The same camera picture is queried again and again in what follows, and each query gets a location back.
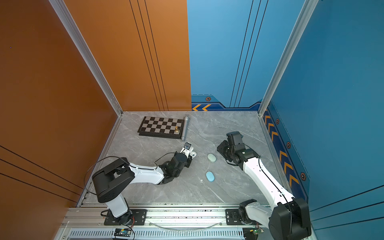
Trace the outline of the black white chessboard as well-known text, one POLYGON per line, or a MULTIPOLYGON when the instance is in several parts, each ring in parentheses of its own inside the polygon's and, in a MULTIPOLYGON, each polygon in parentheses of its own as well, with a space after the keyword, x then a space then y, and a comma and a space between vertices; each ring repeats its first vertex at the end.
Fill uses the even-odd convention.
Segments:
POLYGON ((181 139, 183 125, 183 119, 146 116, 141 122, 138 133, 140 136, 146 137, 181 139), (180 132, 178 134, 175 133, 175 127, 180 128, 180 132))

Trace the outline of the right aluminium corner post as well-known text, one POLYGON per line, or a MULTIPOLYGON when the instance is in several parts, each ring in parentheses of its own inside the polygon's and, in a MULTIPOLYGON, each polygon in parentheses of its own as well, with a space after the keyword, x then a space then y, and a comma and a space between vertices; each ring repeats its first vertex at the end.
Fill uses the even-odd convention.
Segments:
POLYGON ((284 75, 284 72, 296 50, 296 47, 312 17, 318 2, 319 0, 304 1, 303 7, 295 22, 293 30, 261 102, 260 108, 258 110, 259 117, 262 117, 267 110, 267 107, 272 100, 272 97, 284 75))

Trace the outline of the left green circuit board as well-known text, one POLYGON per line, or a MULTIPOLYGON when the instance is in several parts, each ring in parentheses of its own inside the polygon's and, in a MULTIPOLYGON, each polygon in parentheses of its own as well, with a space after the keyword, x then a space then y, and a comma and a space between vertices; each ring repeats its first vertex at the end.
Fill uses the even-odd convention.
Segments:
POLYGON ((114 231, 114 239, 116 240, 132 240, 134 234, 129 228, 116 228, 114 231))

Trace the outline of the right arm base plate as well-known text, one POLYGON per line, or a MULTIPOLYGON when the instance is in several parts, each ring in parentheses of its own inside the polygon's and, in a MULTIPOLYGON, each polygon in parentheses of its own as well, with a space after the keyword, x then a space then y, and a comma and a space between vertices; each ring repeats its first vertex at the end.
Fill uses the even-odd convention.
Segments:
POLYGON ((226 225, 228 226, 237 226, 237 225, 260 226, 262 225, 261 223, 256 221, 243 220, 239 213, 239 209, 226 209, 225 215, 226 215, 226 225))

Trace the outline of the right circuit board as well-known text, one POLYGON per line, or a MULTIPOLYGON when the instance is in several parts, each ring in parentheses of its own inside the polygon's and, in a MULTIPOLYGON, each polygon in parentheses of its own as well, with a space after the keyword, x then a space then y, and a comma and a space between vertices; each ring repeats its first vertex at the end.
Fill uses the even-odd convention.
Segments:
POLYGON ((257 240, 265 231, 262 228, 242 228, 245 240, 257 240))

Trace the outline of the aluminium corner post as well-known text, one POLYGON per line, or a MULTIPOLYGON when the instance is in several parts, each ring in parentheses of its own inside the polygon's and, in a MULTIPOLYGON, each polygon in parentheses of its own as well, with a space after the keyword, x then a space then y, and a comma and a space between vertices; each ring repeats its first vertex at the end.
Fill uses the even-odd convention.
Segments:
POLYGON ((267 110, 267 107, 272 100, 272 97, 284 75, 284 72, 296 50, 296 47, 312 17, 318 2, 319 0, 304 1, 303 7, 295 22, 293 30, 261 102, 260 108, 258 110, 259 117, 262 117, 267 110))
POLYGON ((99 84, 110 105, 114 109, 115 113, 118 117, 121 117, 123 115, 123 109, 120 106, 112 88, 110 87, 105 75, 103 74, 99 64, 97 63, 91 49, 89 48, 65 2, 59 0, 49 0, 49 2, 59 17, 61 23, 65 27, 73 43, 75 44, 76 48, 78 49, 79 53, 81 54, 89 70, 99 84))

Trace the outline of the left aluminium corner post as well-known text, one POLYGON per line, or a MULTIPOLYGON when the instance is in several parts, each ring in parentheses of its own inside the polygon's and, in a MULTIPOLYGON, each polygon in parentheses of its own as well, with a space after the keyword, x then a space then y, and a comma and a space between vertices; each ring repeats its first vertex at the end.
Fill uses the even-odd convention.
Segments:
POLYGON ((118 117, 121 117, 123 115, 123 109, 120 106, 112 88, 110 87, 105 75, 103 74, 99 64, 97 63, 91 49, 89 48, 65 2, 59 0, 49 0, 49 2, 59 17, 61 23, 65 27, 73 43, 75 44, 76 48, 78 49, 79 53, 81 54, 89 70, 99 84, 110 105, 114 109, 115 113, 118 117))

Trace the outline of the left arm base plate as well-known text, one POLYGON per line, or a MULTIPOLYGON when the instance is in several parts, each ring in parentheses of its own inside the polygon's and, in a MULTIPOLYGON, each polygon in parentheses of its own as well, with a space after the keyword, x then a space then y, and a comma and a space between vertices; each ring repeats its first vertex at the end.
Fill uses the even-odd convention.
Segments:
POLYGON ((147 210, 146 209, 130 209, 127 213, 116 218, 113 216, 111 210, 104 210, 101 212, 101 216, 104 217, 105 226, 143 226, 145 224, 147 210))

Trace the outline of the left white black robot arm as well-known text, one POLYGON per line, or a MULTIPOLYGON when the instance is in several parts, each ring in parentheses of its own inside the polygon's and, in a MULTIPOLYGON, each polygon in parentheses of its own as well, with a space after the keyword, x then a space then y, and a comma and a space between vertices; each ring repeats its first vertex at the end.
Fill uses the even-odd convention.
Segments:
POLYGON ((99 203, 107 205, 105 217, 117 225, 131 224, 133 213, 123 190, 130 184, 148 183, 164 185, 179 177, 184 168, 191 165, 197 153, 182 150, 173 153, 170 161, 156 167, 145 167, 129 163, 127 158, 118 158, 93 174, 92 180, 99 203))

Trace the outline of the blue earbud case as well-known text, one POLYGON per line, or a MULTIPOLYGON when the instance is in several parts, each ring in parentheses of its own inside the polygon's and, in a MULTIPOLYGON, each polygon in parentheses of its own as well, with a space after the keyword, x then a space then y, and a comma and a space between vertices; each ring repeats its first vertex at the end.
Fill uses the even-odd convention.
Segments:
POLYGON ((209 182, 213 182, 215 180, 215 176, 211 171, 206 172, 206 178, 209 182))

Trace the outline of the mint green earbud case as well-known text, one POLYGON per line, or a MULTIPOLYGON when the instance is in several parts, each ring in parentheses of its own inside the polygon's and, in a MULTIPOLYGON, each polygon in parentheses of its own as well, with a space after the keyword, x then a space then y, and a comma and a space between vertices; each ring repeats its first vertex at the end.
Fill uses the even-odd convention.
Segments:
POLYGON ((213 155, 213 154, 208 154, 208 155, 207 155, 207 158, 208 158, 208 160, 209 160, 210 162, 212 162, 212 163, 214 163, 214 162, 217 160, 217 158, 216 158, 215 155, 213 155))

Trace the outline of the aluminium front rail frame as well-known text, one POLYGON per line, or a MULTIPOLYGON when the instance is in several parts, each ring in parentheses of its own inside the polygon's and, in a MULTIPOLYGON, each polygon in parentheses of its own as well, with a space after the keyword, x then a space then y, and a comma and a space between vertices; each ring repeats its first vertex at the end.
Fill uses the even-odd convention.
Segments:
POLYGON ((70 208, 65 215, 56 240, 116 240, 116 228, 129 228, 132 240, 244 240, 242 228, 262 228, 258 240, 271 240, 269 229, 260 226, 226 225, 226 209, 237 204, 130 204, 130 209, 146 209, 143 226, 105 226, 103 204, 86 204, 70 208))

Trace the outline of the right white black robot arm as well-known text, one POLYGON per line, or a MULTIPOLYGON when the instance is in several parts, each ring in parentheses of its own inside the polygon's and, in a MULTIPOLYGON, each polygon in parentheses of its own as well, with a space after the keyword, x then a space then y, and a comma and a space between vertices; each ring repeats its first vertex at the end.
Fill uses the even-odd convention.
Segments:
POLYGON ((239 215, 242 222, 257 222, 267 227, 275 240, 302 240, 311 236, 312 226, 309 205, 302 198, 296 198, 287 191, 266 169, 261 157, 243 143, 240 132, 230 132, 217 151, 240 167, 258 186, 269 206, 264 207, 256 200, 240 204, 239 215))

